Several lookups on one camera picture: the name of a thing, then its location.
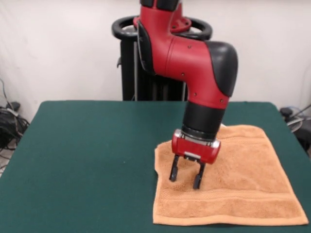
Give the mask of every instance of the red robot arm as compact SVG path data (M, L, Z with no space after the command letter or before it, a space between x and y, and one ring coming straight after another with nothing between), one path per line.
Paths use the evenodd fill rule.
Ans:
M194 188L199 188L205 163L215 161L221 146L216 134L235 86L237 53L228 43L173 35L171 20L179 0L140 3L138 50L143 68L155 75L184 81L188 87L182 129L172 139L176 156L170 180L176 180L177 162L182 156L201 164L194 182Z

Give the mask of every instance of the green table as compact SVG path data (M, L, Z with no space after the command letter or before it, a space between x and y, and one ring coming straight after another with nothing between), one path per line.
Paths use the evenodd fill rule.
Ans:
M180 128L183 102L43 103L0 179L3 233L304 232L311 226L152 223L154 149ZM263 128L311 220L311 163L270 103L230 103L224 124Z

